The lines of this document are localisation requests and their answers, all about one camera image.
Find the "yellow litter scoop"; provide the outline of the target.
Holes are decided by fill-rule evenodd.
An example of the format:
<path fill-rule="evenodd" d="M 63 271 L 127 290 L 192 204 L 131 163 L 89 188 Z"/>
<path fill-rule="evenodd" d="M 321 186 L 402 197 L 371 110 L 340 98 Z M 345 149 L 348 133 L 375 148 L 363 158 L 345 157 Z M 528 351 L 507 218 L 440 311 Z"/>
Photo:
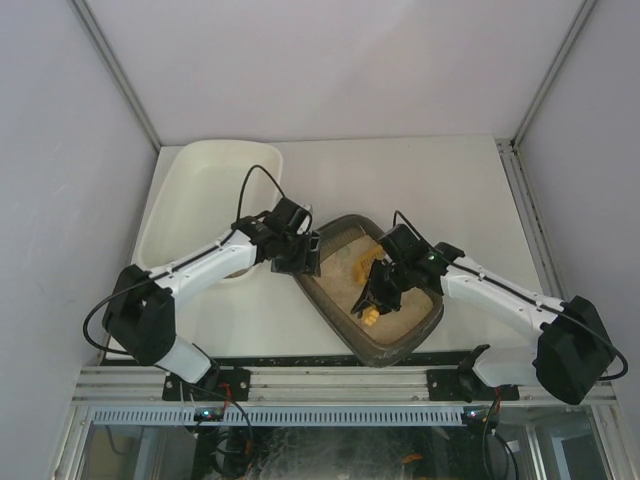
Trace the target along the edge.
<path fill-rule="evenodd" d="M 375 260 L 383 260 L 386 257 L 384 249 L 380 245 L 367 250 L 360 255 L 354 262 L 352 268 L 352 278 L 356 284 L 364 287 Z M 360 317 L 366 326 L 372 326 L 376 323 L 380 313 L 373 308 L 367 309 Z"/>

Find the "brown litter box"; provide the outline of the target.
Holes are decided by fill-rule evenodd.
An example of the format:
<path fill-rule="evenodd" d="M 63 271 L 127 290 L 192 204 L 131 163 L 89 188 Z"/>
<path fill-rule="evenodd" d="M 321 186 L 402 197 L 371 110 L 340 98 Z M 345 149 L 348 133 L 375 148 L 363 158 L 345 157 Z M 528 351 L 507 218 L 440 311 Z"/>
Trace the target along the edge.
<path fill-rule="evenodd" d="M 408 357 L 440 323 L 441 296 L 413 288 L 402 294 L 401 309 L 387 314 L 369 306 L 351 309 L 362 293 L 371 263 L 383 257 L 377 240 L 383 231 L 372 220 L 344 215 L 318 229 L 320 275 L 295 280 L 320 316 L 364 365 L 384 368 Z"/>

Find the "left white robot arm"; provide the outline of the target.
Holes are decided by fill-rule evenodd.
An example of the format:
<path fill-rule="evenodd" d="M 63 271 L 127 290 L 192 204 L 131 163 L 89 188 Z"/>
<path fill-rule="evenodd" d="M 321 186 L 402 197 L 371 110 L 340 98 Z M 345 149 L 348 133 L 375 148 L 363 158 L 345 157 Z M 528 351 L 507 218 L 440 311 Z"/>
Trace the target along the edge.
<path fill-rule="evenodd" d="M 177 333 L 177 314 L 192 298 L 221 280 L 263 262 L 274 273 L 317 276 L 320 235 L 313 210 L 287 195 L 256 215 L 238 213 L 224 234 L 179 260 L 152 269 L 124 268 L 113 292 L 88 313 L 103 315 L 101 325 L 141 366 L 159 368 L 196 384 L 216 368 L 200 347 Z"/>

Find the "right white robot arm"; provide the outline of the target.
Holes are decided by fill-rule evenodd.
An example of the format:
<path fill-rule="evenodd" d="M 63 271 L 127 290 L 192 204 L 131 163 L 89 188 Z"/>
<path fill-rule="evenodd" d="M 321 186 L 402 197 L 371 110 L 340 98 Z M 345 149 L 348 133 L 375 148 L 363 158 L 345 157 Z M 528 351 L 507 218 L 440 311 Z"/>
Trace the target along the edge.
<path fill-rule="evenodd" d="M 405 292 L 421 289 L 478 307 L 526 340 L 524 347 L 475 347 L 455 370 L 466 400 L 484 388 L 539 385 L 578 405 L 598 382 L 628 374 L 627 358 L 589 300 L 563 300 L 507 281 L 451 244 L 429 243 L 401 211 L 378 243 L 384 256 L 373 261 L 352 314 L 397 312 Z"/>

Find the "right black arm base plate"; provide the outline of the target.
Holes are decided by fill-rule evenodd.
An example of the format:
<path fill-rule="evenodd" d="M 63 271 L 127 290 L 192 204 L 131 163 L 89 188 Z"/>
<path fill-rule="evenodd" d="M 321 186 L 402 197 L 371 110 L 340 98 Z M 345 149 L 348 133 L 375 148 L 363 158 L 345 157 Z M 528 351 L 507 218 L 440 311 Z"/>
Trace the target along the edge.
<path fill-rule="evenodd" d="M 517 386 L 486 386 L 473 373 L 460 374 L 457 369 L 428 370 L 426 380 L 431 401 L 471 403 L 473 401 L 493 401 L 498 397 L 506 401 L 520 399 Z"/>

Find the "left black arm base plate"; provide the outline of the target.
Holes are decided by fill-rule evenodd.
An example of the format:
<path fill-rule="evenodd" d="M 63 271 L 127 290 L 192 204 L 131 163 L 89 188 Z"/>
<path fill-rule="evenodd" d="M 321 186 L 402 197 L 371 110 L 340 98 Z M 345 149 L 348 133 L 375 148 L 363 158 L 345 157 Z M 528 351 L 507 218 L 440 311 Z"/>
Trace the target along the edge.
<path fill-rule="evenodd" d="M 162 399 L 164 401 L 223 401 L 248 400 L 251 372 L 244 368 L 221 367 L 209 372 L 202 380 L 191 385 L 175 374 L 166 376 Z"/>

